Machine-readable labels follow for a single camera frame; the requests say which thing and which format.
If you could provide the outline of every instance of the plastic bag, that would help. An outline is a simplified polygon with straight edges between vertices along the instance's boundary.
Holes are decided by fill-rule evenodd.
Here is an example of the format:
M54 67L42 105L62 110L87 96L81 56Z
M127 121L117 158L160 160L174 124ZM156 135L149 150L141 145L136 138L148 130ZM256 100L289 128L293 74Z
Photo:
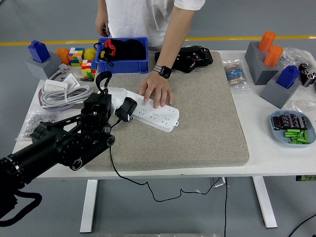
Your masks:
M293 100L288 104L288 107L289 108L285 109L306 113L316 110L316 102L307 100Z
M280 62L284 65L284 68L288 65L295 65L298 68L301 63L307 63L307 71L311 73L316 70L311 62L309 54L306 51L297 48L284 48Z
M60 112L49 112L45 110L30 109L23 123L20 134L15 139L17 142L31 141L30 134L34 129L43 122L56 122Z
M241 64L238 59L223 62L228 84L233 90L250 89Z

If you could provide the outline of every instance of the blue plastic bin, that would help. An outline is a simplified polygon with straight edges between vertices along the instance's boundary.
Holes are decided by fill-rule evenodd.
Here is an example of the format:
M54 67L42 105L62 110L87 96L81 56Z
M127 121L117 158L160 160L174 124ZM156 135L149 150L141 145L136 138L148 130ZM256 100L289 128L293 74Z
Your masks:
M104 43L111 38L100 38L99 42ZM127 41L131 38L113 38L115 40ZM99 44L95 61L98 64L99 72L111 71L112 73L147 73L148 72L148 39L147 37L132 38L139 40L146 49L145 60L111 60L114 66L111 67L108 62L100 60L98 55L103 49L103 45Z

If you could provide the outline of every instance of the white power strip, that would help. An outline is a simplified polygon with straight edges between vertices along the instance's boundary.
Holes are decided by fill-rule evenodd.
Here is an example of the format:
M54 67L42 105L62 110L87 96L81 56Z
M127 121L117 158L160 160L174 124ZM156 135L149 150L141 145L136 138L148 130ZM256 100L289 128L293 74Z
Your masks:
M159 106L155 109L152 99L149 99L148 102L145 103L142 95L129 90L127 91L127 97L137 102L137 107L132 114L134 119L165 132L171 132L174 127L178 126L180 115L178 109L168 105L164 107Z

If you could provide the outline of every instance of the smartwatch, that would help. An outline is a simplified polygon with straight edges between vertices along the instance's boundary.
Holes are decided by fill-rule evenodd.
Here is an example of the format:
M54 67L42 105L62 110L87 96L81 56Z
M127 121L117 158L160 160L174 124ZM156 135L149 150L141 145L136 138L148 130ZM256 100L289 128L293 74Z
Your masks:
M160 66L155 65L153 70L156 72L159 72L159 75L166 79L168 79L171 75L171 69L166 66L160 67Z

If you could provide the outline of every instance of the red object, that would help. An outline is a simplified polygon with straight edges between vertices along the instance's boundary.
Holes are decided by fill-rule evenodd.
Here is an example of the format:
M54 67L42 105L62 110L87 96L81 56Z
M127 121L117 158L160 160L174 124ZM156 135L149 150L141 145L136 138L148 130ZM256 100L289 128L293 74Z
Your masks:
M115 48L115 46L112 44L112 42L111 42L110 39L107 40L107 41L104 43L104 46L105 46L106 48L110 48L110 49L112 50L112 52L109 53L109 55L115 57L115 55L116 55L116 48Z

